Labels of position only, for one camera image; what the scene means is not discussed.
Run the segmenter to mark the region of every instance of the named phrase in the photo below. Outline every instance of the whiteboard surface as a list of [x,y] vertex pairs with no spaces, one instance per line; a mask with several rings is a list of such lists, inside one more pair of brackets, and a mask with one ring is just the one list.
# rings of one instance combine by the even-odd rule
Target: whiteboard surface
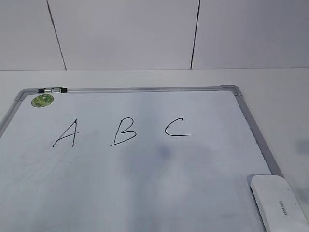
[[34,96],[0,139],[1,231],[263,231],[247,176],[270,171],[231,92]]

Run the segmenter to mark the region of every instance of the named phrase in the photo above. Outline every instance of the whiteboard eraser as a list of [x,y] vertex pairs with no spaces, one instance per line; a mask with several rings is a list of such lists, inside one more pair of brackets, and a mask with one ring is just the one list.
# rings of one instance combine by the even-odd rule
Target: whiteboard eraser
[[277,175],[256,175],[251,189],[267,232],[309,232],[289,184]]

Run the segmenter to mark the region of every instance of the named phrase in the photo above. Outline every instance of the white table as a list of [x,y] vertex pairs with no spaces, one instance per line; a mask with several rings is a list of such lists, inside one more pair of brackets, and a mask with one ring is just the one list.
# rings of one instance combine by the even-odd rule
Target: white table
[[0,118],[25,88],[237,85],[309,220],[309,69],[0,71]]

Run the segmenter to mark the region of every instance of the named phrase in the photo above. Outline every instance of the green magnet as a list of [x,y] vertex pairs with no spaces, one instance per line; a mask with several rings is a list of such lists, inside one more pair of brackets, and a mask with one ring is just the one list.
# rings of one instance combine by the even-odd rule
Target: green magnet
[[35,97],[31,101],[31,105],[34,107],[45,107],[50,105],[54,101],[54,97],[50,94],[42,94]]

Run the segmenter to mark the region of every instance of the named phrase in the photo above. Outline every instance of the black handwriting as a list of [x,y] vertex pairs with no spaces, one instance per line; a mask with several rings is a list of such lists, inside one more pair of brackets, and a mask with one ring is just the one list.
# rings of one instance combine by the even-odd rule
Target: black handwriting
[[170,126],[172,123],[174,123],[174,122],[176,122],[176,121],[178,121],[178,120],[183,121],[183,118],[180,117],[180,118],[178,118],[178,119],[172,121],[171,123],[169,123],[168,126],[165,128],[165,134],[170,135],[170,136],[190,136],[190,134],[170,134],[170,133],[167,132],[167,129],[169,128],[169,126]]
[[[131,120],[132,120],[132,123],[131,123],[131,125],[130,125],[128,128],[126,128],[125,130],[123,130],[123,131],[120,132],[120,133],[121,133],[121,134],[133,133],[134,135],[133,135],[132,137],[126,139],[126,140],[123,140],[123,141],[121,141],[121,142],[116,143],[116,138],[117,138],[117,135],[118,135],[120,126],[121,126],[122,122],[123,122],[124,120],[126,120],[126,119],[131,119]],[[111,146],[114,146],[114,145],[123,143],[123,142],[125,142],[125,141],[130,140],[130,139],[133,139],[133,138],[137,135],[135,131],[131,131],[131,130],[127,131],[130,127],[132,127],[133,123],[134,123],[134,120],[133,120],[133,118],[131,118],[131,117],[125,117],[124,119],[122,119],[122,120],[120,121],[120,124],[119,124],[119,126],[118,126],[118,129],[117,129],[117,132],[116,132],[116,135],[115,135],[115,138],[114,138],[114,144],[112,144]]]
[[[69,135],[66,135],[63,137],[63,135],[75,124],[75,130],[74,130],[74,133],[73,134],[69,134]],[[63,134],[56,140],[56,142],[54,143],[53,147],[56,145],[56,143],[61,140],[61,139],[64,139],[64,138],[67,138],[69,136],[72,136],[74,135],[74,138],[73,138],[73,144],[72,144],[72,147],[74,147],[74,143],[75,143],[75,135],[78,134],[78,132],[76,132],[76,128],[77,128],[77,119],[69,126],[69,128],[66,129],[65,132],[63,132]]]

